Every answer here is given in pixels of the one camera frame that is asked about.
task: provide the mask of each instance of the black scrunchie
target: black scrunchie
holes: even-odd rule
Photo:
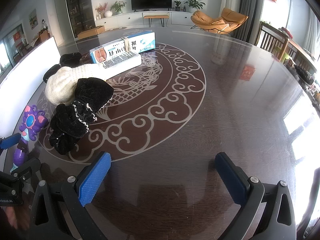
[[[113,88],[99,78],[81,78],[75,90],[76,99],[69,105],[60,104],[52,117],[53,129],[50,145],[65,155],[88,132],[89,125],[97,120],[99,111],[113,95]]]

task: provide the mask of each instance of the black velvet cloth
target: black velvet cloth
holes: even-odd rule
[[[56,64],[52,66],[43,76],[43,81],[47,83],[48,79],[57,73],[57,71],[62,68],[62,67],[79,67],[80,65],[80,59],[82,58],[81,53],[75,52],[75,53],[70,53],[70,54],[63,54],[60,57],[60,64]]]
[[[89,125],[96,121],[98,112],[113,95],[113,88],[99,78],[81,78],[75,90],[75,100],[69,105],[60,104],[52,117],[53,129],[50,145],[65,155],[88,132]]]

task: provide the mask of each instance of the circular table pattern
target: circular table pattern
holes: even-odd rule
[[[186,52],[156,43],[141,53],[142,64],[107,82],[114,88],[112,100],[98,113],[98,120],[67,155],[49,144],[52,129],[39,134],[44,149],[65,161],[89,164],[101,151],[113,161],[142,153],[181,129],[196,113],[206,89],[204,71]],[[83,63],[90,62],[84,55]],[[51,118],[55,106],[41,93],[37,107]]]

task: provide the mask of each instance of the white vase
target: white vase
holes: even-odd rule
[[[198,8],[189,7],[189,12],[194,13],[195,11],[198,11]]]
[[[104,16],[105,16],[105,17],[110,17],[110,16],[112,16],[112,11],[105,11],[105,12],[104,12]]]

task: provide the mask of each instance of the metal screw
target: metal screw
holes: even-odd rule
[[[41,180],[41,181],[39,182],[39,186],[42,187],[42,186],[44,186],[44,185],[45,185],[45,180]]]
[[[251,177],[250,178],[250,180],[251,180],[251,182],[253,182],[253,183],[258,183],[259,182],[259,179],[257,178],[257,177]]]
[[[281,184],[281,186],[283,186],[283,187],[286,187],[286,186],[287,186],[287,183],[286,183],[284,180],[281,180],[281,181],[280,181],[280,184]]]
[[[68,182],[72,183],[72,182],[75,182],[76,181],[76,177],[75,176],[70,176],[68,178]]]

